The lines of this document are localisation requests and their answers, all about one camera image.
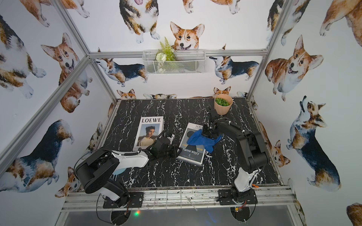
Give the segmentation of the blue microfibre cloth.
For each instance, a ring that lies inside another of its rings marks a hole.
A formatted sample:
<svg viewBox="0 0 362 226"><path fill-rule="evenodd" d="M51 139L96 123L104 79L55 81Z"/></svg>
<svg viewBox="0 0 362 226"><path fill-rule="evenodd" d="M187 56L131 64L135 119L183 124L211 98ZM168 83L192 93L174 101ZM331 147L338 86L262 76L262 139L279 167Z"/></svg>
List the blue microfibre cloth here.
<svg viewBox="0 0 362 226"><path fill-rule="evenodd" d="M204 146L205 150L209 153L214 151L214 145L217 144L222 139L220 135L216 139L211 139L202 135L202 130L194 132L191 137L188 139L187 144L192 146Z"/></svg>

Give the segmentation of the LOEWE white magazine book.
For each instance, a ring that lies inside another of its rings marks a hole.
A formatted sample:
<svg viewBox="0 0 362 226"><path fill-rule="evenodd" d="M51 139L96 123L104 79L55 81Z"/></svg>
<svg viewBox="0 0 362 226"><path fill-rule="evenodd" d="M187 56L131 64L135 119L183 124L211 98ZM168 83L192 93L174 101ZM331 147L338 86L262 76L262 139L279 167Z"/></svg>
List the LOEWE white magazine book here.
<svg viewBox="0 0 362 226"><path fill-rule="evenodd" d="M141 117L133 151L138 151L139 148L145 149L152 145L163 131L163 126L163 116Z"/></svg>

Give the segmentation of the grey Twins story book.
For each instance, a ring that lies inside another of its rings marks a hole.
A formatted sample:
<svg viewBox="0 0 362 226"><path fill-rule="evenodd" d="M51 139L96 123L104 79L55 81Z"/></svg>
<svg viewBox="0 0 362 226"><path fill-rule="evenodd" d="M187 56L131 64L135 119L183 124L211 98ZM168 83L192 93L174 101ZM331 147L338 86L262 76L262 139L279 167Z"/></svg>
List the grey Twins story book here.
<svg viewBox="0 0 362 226"><path fill-rule="evenodd" d="M197 166L201 166L205 156L204 146L189 145L187 142L189 138L198 130L201 130L203 126L189 122L184 132L183 138L179 145L180 150L176 159L192 163Z"/></svg>

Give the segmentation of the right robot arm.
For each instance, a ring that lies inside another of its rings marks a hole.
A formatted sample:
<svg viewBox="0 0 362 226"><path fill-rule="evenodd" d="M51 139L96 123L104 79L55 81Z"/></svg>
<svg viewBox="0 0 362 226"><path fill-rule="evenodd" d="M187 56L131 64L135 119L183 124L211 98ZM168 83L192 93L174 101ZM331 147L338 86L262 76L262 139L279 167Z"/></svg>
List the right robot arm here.
<svg viewBox="0 0 362 226"><path fill-rule="evenodd" d="M240 203L255 193L252 184L269 163L268 150L260 132L246 131L227 117L220 116L215 109L209 110L202 136L215 140L220 135L226 135L236 145L240 168L229 197Z"/></svg>

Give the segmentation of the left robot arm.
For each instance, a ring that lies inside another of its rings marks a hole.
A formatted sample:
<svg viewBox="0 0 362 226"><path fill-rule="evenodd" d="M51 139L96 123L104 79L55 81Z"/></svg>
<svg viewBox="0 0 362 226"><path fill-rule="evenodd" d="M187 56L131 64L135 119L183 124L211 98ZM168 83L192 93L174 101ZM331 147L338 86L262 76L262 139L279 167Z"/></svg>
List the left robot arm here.
<svg viewBox="0 0 362 226"><path fill-rule="evenodd" d="M173 144L174 134L161 132L147 147L135 151L121 152L100 148L74 167L74 174L84 187L85 193L100 193L118 207L131 203L131 196L125 185L112 179L128 168L143 168L159 161L175 159L183 150Z"/></svg>

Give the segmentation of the beige pot with green plant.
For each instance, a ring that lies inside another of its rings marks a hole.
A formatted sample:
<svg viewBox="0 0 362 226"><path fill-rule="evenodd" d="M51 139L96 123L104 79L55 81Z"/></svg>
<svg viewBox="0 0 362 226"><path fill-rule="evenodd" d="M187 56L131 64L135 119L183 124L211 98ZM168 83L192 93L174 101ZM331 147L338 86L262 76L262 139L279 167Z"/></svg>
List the beige pot with green plant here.
<svg viewBox="0 0 362 226"><path fill-rule="evenodd" d="M233 104L233 98L226 94L218 94L214 100L214 108L219 115L226 115Z"/></svg>

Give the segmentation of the green fern white flower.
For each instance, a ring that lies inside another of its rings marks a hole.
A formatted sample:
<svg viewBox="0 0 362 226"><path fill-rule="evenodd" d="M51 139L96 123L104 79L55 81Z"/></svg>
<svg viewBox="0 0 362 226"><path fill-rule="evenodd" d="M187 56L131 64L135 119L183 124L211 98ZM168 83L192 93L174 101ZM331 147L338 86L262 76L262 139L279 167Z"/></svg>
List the green fern white flower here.
<svg viewBox="0 0 362 226"><path fill-rule="evenodd" d="M161 49L156 54L156 72L171 73L176 71L178 68L173 47L166 37L164 42L160 42L160 45Z"/></svg>

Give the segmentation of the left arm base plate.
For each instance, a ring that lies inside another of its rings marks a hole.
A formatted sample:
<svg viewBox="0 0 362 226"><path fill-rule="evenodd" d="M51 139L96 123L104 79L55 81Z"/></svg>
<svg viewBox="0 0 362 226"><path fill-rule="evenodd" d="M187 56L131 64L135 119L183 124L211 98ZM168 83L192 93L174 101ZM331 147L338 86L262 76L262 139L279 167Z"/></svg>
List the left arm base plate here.
<svg viewBox="0 0 362 226"><path fill-rule="evenodd" d="M112 201L108 197L105 198L103 208L104 209L115 209L115 208L140 208L143 203L144 192L129 192L129 194L124 195Z"/></svg>

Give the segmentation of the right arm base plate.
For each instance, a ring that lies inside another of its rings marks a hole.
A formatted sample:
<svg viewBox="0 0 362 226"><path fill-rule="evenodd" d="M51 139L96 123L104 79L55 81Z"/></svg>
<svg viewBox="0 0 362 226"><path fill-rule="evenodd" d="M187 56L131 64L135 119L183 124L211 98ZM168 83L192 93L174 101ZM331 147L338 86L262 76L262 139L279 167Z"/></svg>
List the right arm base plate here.
<svg viewBox="0 0 362 226"><path fill-rule="evenodd" d="M255 190L250 189L245 192L239 192L236 188L218 190L218 199L221 205L243 205L246 204L258 204Z"/></svg>

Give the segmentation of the aluminium frame rail front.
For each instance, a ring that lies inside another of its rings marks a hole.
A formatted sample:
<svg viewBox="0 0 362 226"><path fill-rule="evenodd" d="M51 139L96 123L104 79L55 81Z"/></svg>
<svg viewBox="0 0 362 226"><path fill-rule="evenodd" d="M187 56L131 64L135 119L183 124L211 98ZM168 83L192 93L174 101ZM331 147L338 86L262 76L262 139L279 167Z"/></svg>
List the aluminium frame rail front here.
<svg viewBox="0 0 362 226"><path fill-rule="evenodd" d="M136 201L122 208L107 202L98 194L72 193L61 209L62 212L74 211L126 211L126 210L171 210L241 207L243 202L235 203L232 199L219 201L229 193L228 189L199 188L199 189L166 189L141 190L142 197L136 196L137 190L131 191ZM248 199L247 206L293 205L296 198L288 186L262 186L255 189L254 197L257 203Z"/></svg>

